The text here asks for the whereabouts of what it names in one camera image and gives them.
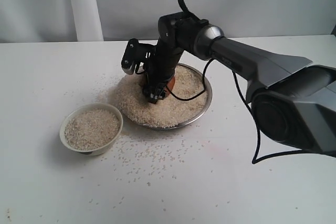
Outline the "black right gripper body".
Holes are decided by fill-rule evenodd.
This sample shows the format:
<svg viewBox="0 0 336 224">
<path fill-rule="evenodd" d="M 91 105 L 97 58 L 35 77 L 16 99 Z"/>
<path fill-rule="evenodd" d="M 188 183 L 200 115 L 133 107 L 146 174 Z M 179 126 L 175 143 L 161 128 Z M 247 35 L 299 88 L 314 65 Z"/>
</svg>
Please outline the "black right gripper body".
<svg viewBox="0 0 336 224">
<path fill-rule="evenodd" d="M 154 46 L 154 55 L 150 57 L 146 66 L 149 85 L 169 82 L 182 53 L 194 52 L 196 37 L 206 25 L 206 19 L 183 12 L 159 18 L 159 39 Z"/>
</svg>

